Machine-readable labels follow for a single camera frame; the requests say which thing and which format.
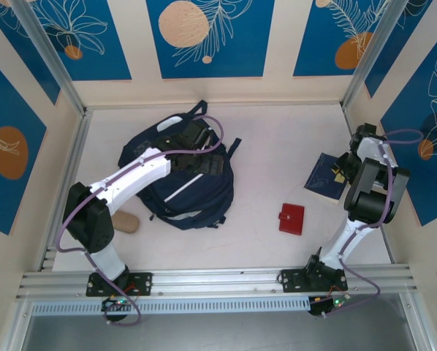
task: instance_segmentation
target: yellow tag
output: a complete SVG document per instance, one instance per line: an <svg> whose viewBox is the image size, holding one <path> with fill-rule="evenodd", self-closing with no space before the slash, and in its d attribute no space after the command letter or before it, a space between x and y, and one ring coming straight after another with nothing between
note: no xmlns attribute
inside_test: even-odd
<svg viewBox="0 0 437 351"><path fill-rule="evenodd" d="M339 173L335 176L334 181L338 183L343 183L345 181L345 177Z"/></svg>

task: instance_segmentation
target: vent grille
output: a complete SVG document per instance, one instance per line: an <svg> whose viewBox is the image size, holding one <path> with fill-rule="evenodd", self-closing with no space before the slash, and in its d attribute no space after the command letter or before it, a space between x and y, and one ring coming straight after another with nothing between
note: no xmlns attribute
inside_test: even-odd
<svg viewBox="0 0 437 351"><path fill-rule="evenodd" d="M143 314L233 313L309 311L308 297L291 298L211 298L138 301ZM101 302L39 302L32 316L80 316L101 314ZM130 306L110 314L135 314Z"/></svg>

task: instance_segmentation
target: book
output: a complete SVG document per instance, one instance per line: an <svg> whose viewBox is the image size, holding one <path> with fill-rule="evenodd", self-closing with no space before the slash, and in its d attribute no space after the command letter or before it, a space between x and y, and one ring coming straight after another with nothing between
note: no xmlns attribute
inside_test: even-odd
<svg viewBox="0 0 437 351"><path fill-rule="evenodd" d="M338 203L347 184L347 180L333 170L336 160L337 157L322 153L305 184L305 189L333 203Z"/></svg>

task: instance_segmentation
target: white floor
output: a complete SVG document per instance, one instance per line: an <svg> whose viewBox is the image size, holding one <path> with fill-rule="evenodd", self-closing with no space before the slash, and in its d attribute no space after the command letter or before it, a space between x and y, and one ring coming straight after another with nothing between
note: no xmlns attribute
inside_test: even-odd
<svg viewBox="0 0 437 351"><path fill-rule="evenodd" d="M191 106L95 110L77 181L89 185L118 168L123 146L146 127ZM303 186L321 152L340 156L349 131L339 105L210 107L224 126L224 143L243 139L232 158L235 200L219 229L181 231L133 197L121 208L140 217L134 234L114 244L130 269L251 268L305 265L332 236L346 212ZM278 231L282 203L305 206L303 235ZM65 233L63 247L77 246ZM370 234L348 263L390 263L381 232ZM91 269L80 254L56 255L54 271Z"/></svg>

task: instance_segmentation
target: navy backpack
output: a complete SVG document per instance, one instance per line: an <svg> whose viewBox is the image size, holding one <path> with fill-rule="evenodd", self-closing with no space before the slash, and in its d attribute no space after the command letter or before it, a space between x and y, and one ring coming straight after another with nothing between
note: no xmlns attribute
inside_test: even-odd
<svg viewBox="0 0 437 351"><path fill-rule="evenodd" d="M158 137L181 133L196 116L207 113L207 102L202 100L188 113L176 113L163 121L147 128L135 136L123 147L119 167L124 167L138 158L147 147ZM171 117L180 117L181 121L169 125L166 129L157 130L157 126ZM202 120L199 123L208 126ZM219 138L213 133L212 144ZM160 219L179 229L211 227L225 222L225 212L233 201L233 171L230 158L240 144L236 139L228 152L221 144L212 151L213 154L223 156L224 165L221 175L190 173L185 170L171 172L164 178L153 182L137 194L142 202L152 211L151 220L158 216Z"/></svg>

